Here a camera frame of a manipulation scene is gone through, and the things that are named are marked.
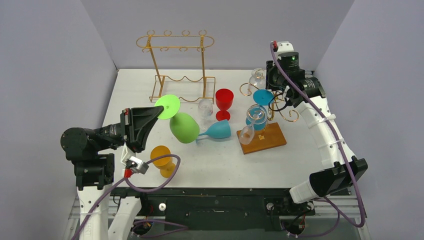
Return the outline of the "clear patterned wine glass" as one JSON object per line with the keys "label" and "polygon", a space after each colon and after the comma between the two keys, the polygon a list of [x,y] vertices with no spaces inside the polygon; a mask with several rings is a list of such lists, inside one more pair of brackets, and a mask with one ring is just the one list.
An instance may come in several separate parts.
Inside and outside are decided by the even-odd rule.
{"label": "clear patterned wine glass", "polygon": [[266,88],[266,71],[262,68],[255,68],[251,72],[249,83],[258,89]]}

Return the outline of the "small clear front wine glass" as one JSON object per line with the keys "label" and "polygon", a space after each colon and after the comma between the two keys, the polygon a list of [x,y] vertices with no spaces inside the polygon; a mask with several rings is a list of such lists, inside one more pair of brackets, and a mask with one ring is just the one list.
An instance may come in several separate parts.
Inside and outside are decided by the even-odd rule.
{"label": "small clear front wine glass", "polygon": [[242,145],[249,145],[254,139],[256,128],[261,127],[263,130],[268,121],[267,110],[259,105],[254,104],[246,111],[246,126],[240,131],[238,140]]}

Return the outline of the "blue plastic goblet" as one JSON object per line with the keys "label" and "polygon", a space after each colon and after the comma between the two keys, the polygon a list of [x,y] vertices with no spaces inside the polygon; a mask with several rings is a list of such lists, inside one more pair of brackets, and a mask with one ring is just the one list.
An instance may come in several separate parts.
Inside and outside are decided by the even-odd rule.
{"label": "blue plastic goblet", "polygon": [[[268,117],[268,110],[267,110],[267,106],[268,104],[271,102],[271,100],[273,99],[273,94],[265,89],[260,89],[257,90],[254,94],[253,94],[253,100],[255,102],[255,105],[258,104],[260,106],[263,106],[266,111],[267,111],[267,117]],[[259,126],[257,129],[257,131],[261,131],[262,127]]]}
{"label": "blue plastic goblet", "polygon": [[227,119],[213,123],[205,132],[200,133],[197,138],[207,136],[210,139],[222,140],[232,136],[231,127]]}

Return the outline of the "green plastic goblet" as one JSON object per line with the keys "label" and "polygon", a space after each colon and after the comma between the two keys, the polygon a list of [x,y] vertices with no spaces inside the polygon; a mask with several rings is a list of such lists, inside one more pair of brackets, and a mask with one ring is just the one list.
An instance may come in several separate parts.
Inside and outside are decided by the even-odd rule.
{"label": "green plastic goblet", "polygon": [[166,94],[154,106],[163,108],[158,119],[169,120],[170,131],[180,143],[189,144],[197,139],[200,134],[199,124],[191,115],[180,111],[181,102],[176,95]]}

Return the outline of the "gold hook rack wooden base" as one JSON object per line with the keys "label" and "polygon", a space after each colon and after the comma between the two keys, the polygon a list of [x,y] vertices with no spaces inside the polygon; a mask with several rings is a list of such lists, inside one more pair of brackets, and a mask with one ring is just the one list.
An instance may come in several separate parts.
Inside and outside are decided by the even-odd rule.
{"label": "gold hook rack wooden base", "polygon": [[[253,97],[253,94],[260,90],[257,87],[253,86],[250,83],[243,83],[239,87],[239,91],[243,96]],[[268,118],[266,127],[263,130],[255,132],[254,138],[248,145],[243,145],[240,142],[240,147],[244,155],[272,149],[287,144],[285,136],[277,122],[273,122],[275,114],[280,114],[280,116],[287,122],[294,123],[300,119],[300,114],[296,110],[290,110],[288,112],[288,117],[285,117],[282,113],[283,109],[279,108],[278,104],[284,103],[284,108],[288,105],[288,101],[285,99],[285,91],[269,91],[273,94],[273,99],[270,101],[266,107]],[[241,130],[237,131],[237,137],[239,139],[239,134]]]}

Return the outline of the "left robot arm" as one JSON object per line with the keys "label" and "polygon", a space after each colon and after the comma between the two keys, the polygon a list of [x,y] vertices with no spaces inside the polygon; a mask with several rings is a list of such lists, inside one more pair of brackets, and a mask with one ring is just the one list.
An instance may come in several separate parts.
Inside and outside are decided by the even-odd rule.
{"label": "left robot arm", "polygon": [[164,111],[162,106],[125,108],[120,121],[97,129],[71,127],[64,131],[60,145],[73,164],[80,200],[80,227],[73,239],[107,240],[109,203],[105,198],[114,183],[115,156],[103,150],[123,147],[121,159],[126,176],[145,174],[149,166],[136,157],[145,150],[147,138]]}

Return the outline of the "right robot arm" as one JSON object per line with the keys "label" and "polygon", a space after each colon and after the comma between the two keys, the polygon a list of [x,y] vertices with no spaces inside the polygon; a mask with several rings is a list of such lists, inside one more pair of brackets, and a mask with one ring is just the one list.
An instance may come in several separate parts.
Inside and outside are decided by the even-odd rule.
{"label": "right robot arm", "polygon": [[368,169],[364,158],[357,158],[348,147],[328,106],[323,85],[316,77],[306,77],[299,66],[296,51],[272,50],[272,60],[266,63],[266,88],[281,91],[286,106],[292,107],[304,120],[320,154],[322,170],[292,187],[282,199],[283,209],[296,213],[302,203],[323,198],[349,187]]}

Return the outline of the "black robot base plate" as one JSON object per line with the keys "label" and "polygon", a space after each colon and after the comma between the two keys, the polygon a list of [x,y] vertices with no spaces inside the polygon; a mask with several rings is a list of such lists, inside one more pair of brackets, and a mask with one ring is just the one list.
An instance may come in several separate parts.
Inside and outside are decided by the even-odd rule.
{"label": "black robot base plate", "polygon": [[118,187],[112,196],[141,200],[138,217],[158,217],[191,231],[280,230],[297,216],[313,216],[312,202],[296,204],[288,188],[164,188],[140,193]]}

